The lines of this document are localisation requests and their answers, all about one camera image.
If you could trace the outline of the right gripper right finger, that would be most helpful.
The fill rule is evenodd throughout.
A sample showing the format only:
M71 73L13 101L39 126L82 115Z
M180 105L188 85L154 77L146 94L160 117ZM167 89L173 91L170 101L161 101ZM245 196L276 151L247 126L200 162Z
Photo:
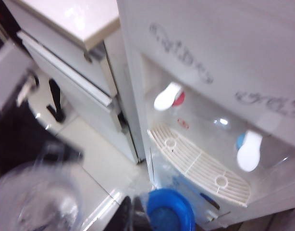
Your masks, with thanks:
M140 197L136 196L133 199L133 230L134 231L149 231L150 223L143 209Z

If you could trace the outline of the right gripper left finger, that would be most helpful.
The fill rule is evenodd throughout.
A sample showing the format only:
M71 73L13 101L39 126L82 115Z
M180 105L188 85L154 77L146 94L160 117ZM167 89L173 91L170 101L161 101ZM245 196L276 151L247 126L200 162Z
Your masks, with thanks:
M132 202L129 196L126 196L121 202L117 210L117 219L116 219L116 231L132 231L131 228L131 209Z

